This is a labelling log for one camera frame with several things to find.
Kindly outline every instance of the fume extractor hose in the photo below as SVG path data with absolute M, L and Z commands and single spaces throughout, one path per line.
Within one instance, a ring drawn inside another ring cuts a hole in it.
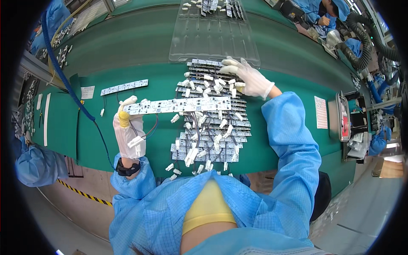
M 386 79 L 385 81 L 383 81 L 383 83 L 381 83 L 381 85 L 377 89 L 378 95 L 381 96 L 382 93 L 384 93 L 384 90 L 386 88 L 388 88 L 389 86 L 392 86 L 397 81 L 398 77 L 399 77 L 399 74 L 396 73 L 391 79 L 388 79 L 388 80 Z
M 104 144 L 104 146 L 105 146 L 106 154 L 107 154 L 107 156 L 108 156 L 108 161 L 109 161 L 111 167 L 114 169 L 114 167 L 113 167 L 113 165 L 112 165 L 112 163 L 111 163 L 111 160 L 110 160 L 110 158 L 109 158 L 108 147 L 106 146 L 106 143 L 105 143 L 105 140 L 104 140 L 104 138 L 103 138 L 103 136 L 102 136 L 101 130 L 99 129 L 98 125 L 97 125 L 96 122 L 95 122 L 95 117 L 93 117 L 93 116 L 85 109 L 84 105 L 81 104 L 80 100 L 78 99 L 78 97 L 76 96 L 76 94 L 74 93 L 74 91 L 72 90 L 72 87 L 71 87 L 71 85 L 69 84 L 67 78 L 65 77 L 64 73 L 62 72 L 62 70 L 61 70 L 61 68 L 60 68 L 60 65 L 58 64 L 57 59 L 55 58 L 54 51 L 53 51 L 53 49 L 52 49 L 52 47 L 51 47 L 50 38 L 49 38 L 49 36 L 48 36 L 47 12 L 44 12 L 44 13 L 42 14 L 42 17 L 41 17 L 41 27 L 42 27 L 42 31 L 43 31 L 43 34 L 44 34 L 44 42 L 45 42 L 45 46 L 47 47 L 48 56 L 49 56 L 50 59 L 51 59 L 51 62 L 52 62 L 52 64 L 53 64 L 53 66 L 54 66 L 54 69 L 57 71 L 58 75 L 60 76 L 62 82 L 64 83 L 66 89 L 68 90 L 69 95 L 72 97 L 72 99 L 74 100 L 74 102 L 75 102 L 75 103 L 78 105 L 78 107 L 84 112 L 84 114 L 85 114 L 91 121 L 93 121 L 93 123 L 94 123 L 95 126 L 97 127 L 97 129 L 98 129 L 98 131 L 99 131 L 99 134 L 100 134 L 100 136 L 101 136 L 101 138 L 102 138 L 103 144 Z
M 384 57 L 394 60 L 400 61 L 398 52 L 396 49 L 393 49 L 387 45 L 384 45 L 381 41 L 380 35 L 375 27 L 375 25 L 371 22 L 369 18 L 364 17 L 363 15 L 359 15 L 355 12 L 352 12 L 347 17 L 347 25 L 356 33 L 358 38 L 361 40 L 363 44 L 363 53 L 360 58 L 356 57 L 354 53 L 351 51 L 349 47 L 343 42 L 339 43 L 338 47 L 340 47 L 341 51 L 344 53 L 346 58 L 350 61 L 352 66 L 356 69 L 364 69 L 367 67 L 368 63 L 371 61 L 371 44 L 370 40 L 368 39 L 367 34 L 361 27 L 357 25 L 357 23 L 364 23 L 366 26 L 370 27 L 370 33 L 373 37 L 373 43 L 377 50 L 383 54 Z

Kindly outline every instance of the wrist strap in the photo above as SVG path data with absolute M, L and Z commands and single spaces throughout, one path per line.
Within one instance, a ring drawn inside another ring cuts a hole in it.
M 131 176 L 140 170 L 140 163 L 134 163 L 131 168 L 126 168 L 122 164 L 122 158 L 120 158 L 115 170 L 118 172 L 119 176 Z

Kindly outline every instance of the worker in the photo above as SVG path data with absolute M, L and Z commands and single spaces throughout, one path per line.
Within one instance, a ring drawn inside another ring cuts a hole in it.
M 356 57 L 360 58 L 363 54 L 363 44 L 360 40 L 356 40 L 354 38 L 349 38 L 344 42 L 347 47 L 356 55 Z
M 378 134 L 374 135 L 371 139 L 368 155 L 375 156 L 380 154 L 389 140 L 391 140 L 391 129 L 387 126 L 381 126 Z
M 41 187 L 68 178 L 64 156 L 30 141 L 29 132 L 12 138 L 17 179 L 28 187 Z
M 327 32 L 336 28 L 336 18 L 346 21 L 350 10 L 344 0 L 293 0 L 307 15 L 307 22 L 326 26 Z
M 47 27 L 48 27 L 48 36 L 51 39 L 55 32 L 57 31 L 58 27 L 68 18 L 71 13 L 69 12 L 68 8 L 64 5 L 62 0 L 52 0 L 50 5 L 48 6 L 47 10 Z M 62 29 L 67 27 L 71 22 L 71 18 L 68 20 Z M 35 55 L 38 50 L 45 48 L 45 41 L 44 35 L 42 34 L 42 29 L 39 27 L 37 30 L 37 34 L 31 44 L 31 54 Z
M 167 178 L 156 186 L 149 160 L 126 158 L 124 136 L 116 135 L 121 157 L 111 184 L 119 194 L 113 197 L 109 227 L 115 254 L 327 254 L 308 239 L 322 159 L 305 126 L 302 101 L 294 92 L 282 93 L 244 59 L 228 57 L 222 63 L 221 73 L 245 82 L 245 95 L 270 98 L 261 111 L 279 157 L 272 192 L 255 193 L 215 170 Z M 129 121 L 137 132 L 143 127 L 142 115 L 128 118 L 121 109 L 115 114 L 116 134 L 123 134 L 118 124 L 128 129 Z

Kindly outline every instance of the blue cap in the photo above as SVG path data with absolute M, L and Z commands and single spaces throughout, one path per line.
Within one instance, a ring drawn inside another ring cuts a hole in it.
M 339 19 L 341 21 L 346 21 L 347 16 L 350 14 L 350 9 L 344 0 L 332 0 L 333 3 L 339 8 Z

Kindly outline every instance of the blue coiled cord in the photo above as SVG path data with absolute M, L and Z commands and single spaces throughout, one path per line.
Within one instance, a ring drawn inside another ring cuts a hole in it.
M 103 139 L 102 136 L 102 132 L 99 129 L 98 125 L 95 122 L 95 117 L 93 117 L 88 111 L 87 109 L 84 107 L 83 104 L 81 104 L 80 100 L 77 98 L 76 94 L 74 93 L 74 91 L 72 90 L 71 85 L 69 84 L 67 78 L 65 77 L 64 73 L 62 72 L 58 61 L 56 59 L 56 57 L 54 56 L 54 51 L 51 47 L 51 43 L 50 43 L 50 38 L 48 36 L 48 27 L 47 27 L 47 13 L 44 12 L 41 16 L 41 27 L 42 27 L 42 34 L 44 35 L 44 42 L 45 42 L 45 46 L 47 47 L 47 51 L 48 51 L 48 56 L 51 59 L 51 62 L 55 68 L 55 71 L 58 73 L 58 75 L 60 76 L 62 82 L 64 83 L 66 89 L 68 90 L 69 95 L 72 97 L 72 99 L 74 100 L 74 102 L 78 105 L 78 107 L 85 113 L 85 115 L 88 117 L 88 119 L 90 119 L 91 121 L 93 121 L 93 123 L 95 124 L 96 128 L 99 131 L 99 134 L 102 138 L 102 142 L 105 146 L 105 150 L 106 150 L 106 155 L 108 156 L 108 161 L 111 165 L 111 167 L 113 168 L 113 170 L 115 170 L 115 168 L 113 167 L 112 163 L 111 163 L 111 159 L 109 158 L 109 152 L 108 152 L 108 147 L 106 146 L 105 143 L 105 139 Z

